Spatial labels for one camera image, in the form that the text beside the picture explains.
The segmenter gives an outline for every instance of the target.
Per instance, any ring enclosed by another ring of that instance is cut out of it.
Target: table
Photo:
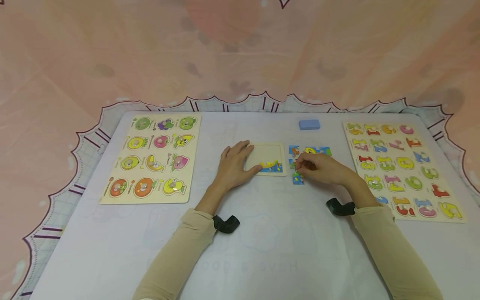
[[[227,145],[246,139],[308,141],[331,147],[335,159],[354,169],[341,126],[345,120],[403,122],[421,132],[468,223],[397,221],[398,226],[445,299],[480,299],[480,209],[417,116],[205,112],[188,203],[99,205],[135,114],[126,113],[119,123],[31,300],[130,299],[180,217],[200,201]],[[322,127],[300,131],[298,121],[305,119],[319,119]],[[326,208],[334,196],[350,201],[341,187],[296,186],[290,176],[255,177],[237,188],[217,213],[223,219],[235,215],[241,226],[231,235],[215,235],[179,299],[388,299],[350,219],[334,217]]]

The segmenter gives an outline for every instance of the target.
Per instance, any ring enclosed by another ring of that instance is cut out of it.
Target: number puzzle board
[[[100,204],[188,202],[200,114],[135,115]]]
[[[417,131],[405,124],[344,122],[355,168],[397,219],[465,223],[467,216]]]

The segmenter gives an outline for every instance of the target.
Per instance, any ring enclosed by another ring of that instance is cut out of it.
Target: fingers
[[[250,170],[246,171],[245,173],[247,173],[248,178],[252,178],[253,176],[255,176],[261,170],[262,170],[262,166],[256,165],[256,166],[252,167]]]
[[[220,161],[224,160],[227,157],[228,152],[230,151],[230,146],[227,146],[222,152],[222,155],[220,156]]]
[[[243,149],[241,152],[240,152],[240,156],[243,158],[243,157],[247,157],[248,154],[250,154],[251,151],[253,151],[253,149],[255,148],[255,146],[253,145],[250,145],[248,147],[246,147],[245,149]]]
[[[238,154],[240,153],[240,151],[246,147],[248,144],[250,144],[250,141],[247,140],[247,141],[240,141],[238,143],[235,144],[235,146],[232,147],[232,153],[233,154]]]
[[[308,170],[306,168],[299,168],[297,170],[297,173],[299,173],[300,175],[303,175],[305,177],[313,178],[313,175],[314,175],[315,171]]]
[[[295,169],[299,169],[305,162],[313,162],[315,154],[305,153],[300,154],[299,158],[295,161]]]

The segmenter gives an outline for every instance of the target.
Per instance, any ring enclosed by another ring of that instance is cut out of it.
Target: pink fabric backdrop
[[[122,99],[234,103],[266,90],[278,101],[295,94],[341,109],[403,97],[442,105],[480,189],[480,1],[0,3],[3,299],[18,296],[30,265],[22,238],[76,172],[75,132]]]

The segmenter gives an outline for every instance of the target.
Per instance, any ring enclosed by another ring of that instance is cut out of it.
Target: blue eraser
[[[320,129],[319,120],[301,120],[299,122],[300,130],[314,130]]]

